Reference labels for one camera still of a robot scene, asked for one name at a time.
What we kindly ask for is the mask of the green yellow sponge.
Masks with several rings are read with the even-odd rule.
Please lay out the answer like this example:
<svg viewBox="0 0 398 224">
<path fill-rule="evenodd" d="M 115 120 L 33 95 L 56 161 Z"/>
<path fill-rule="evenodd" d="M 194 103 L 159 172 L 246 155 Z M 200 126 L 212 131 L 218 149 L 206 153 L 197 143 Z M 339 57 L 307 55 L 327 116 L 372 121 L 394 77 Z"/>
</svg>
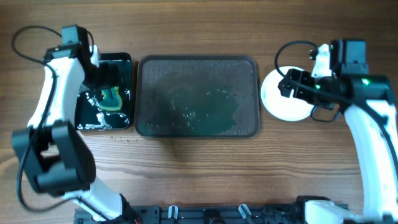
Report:
<svg viewBox="0 0 398 224">
<path fill-rule="evenodd" d="M 119 93 L 119 87 L 114 86 L 111 88 L 101 90 L 103 100 L 98 103 L 98 107 L 106 111 L 119 111 L 123 106 L 123 100 Z"/>
</svg>

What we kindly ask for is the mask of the white plate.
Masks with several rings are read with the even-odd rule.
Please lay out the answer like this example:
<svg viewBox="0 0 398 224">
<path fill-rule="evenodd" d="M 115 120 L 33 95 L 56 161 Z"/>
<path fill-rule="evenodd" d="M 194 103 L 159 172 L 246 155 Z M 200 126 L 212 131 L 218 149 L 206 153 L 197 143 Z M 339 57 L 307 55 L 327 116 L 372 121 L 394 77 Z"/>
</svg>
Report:
<svg viewBox="0 0 398 224">
<path fill-rule="evenodd" d="M 283 121 L 300 121 L 309 117 L 314 106 L 294 98 L 293 91 L 289 97 L 282 96 L 278 89 L 278 84 L 282 79 L 283 77 L 276 69 L 265 77 L 260 90 L 261 101 L 265 109 Z"/>
</svg>

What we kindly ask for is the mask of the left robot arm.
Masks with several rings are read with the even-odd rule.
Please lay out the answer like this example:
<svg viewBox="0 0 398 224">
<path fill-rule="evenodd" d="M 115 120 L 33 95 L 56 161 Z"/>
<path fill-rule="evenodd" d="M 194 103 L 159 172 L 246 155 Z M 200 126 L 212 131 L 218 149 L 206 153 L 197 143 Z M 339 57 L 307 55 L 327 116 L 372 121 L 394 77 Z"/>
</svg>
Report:
<svg viewBox="0 0 398 224">
<path fill-rule="evenodd" d="M 39 103 L 27 127 L 12 134 L 20 162 L 17 196 L 31 212 L 46 212 L 72 201 L 97 222 L 139 223 L 125 197 L 96 175 L 94 157 L 75 128 L 78 95 L 111 83 L 113 68 L 99 59 L 96 45 L 78 42 L 48 49 L 42 61 L 45 81 Z M 22 195 L 23 175 L 35 192 L 61 201 L 47 209 L 29 206 Z"/>
</svg>

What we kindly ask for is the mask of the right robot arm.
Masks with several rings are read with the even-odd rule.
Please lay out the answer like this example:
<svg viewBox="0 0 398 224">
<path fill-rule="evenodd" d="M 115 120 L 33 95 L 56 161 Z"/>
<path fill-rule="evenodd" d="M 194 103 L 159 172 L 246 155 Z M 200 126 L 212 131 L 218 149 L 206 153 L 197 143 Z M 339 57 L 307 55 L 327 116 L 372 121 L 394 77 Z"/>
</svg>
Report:
<svg viewBox="0 0 398 224">
<path fill-rule="evenodd" d="M 364 205 L 358 215 L 320 197 L 304 199 L 305 223 L 397 223 L 397 128 L 394 92 L 385 76 L 339 71 L 315 78 L 294 68 L 278 88 L 314 106 L 339 105 L 351 131 L 363 181 Z"/>
</svg>

